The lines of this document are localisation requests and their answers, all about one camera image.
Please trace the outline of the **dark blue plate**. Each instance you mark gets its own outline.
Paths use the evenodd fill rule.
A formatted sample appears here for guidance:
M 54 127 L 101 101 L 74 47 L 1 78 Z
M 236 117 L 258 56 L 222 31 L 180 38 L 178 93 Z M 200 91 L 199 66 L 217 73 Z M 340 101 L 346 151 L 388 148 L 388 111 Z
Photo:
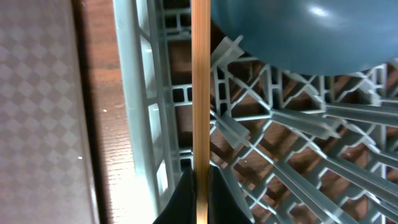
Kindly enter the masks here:
M 305 75 L 342 75 L 397 57 L 397 0 L 214 0 L 211 19 L 250 55 Z

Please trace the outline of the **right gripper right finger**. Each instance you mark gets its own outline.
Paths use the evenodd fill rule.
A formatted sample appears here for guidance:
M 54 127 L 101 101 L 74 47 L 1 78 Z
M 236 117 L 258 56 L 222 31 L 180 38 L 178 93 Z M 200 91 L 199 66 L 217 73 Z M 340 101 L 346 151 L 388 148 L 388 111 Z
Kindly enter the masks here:
M 210 166 L 208 223 L 252 223 L 248 206 L 230 167 Z

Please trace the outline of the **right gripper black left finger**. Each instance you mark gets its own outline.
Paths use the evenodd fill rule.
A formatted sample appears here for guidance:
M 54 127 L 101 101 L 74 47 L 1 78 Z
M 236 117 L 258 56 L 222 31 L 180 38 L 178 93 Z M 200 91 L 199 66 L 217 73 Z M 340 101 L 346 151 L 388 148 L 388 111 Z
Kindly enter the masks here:
M 196 192 L 191 168 L 184 170 L 167 206 L 153 224 L 196 224 Z

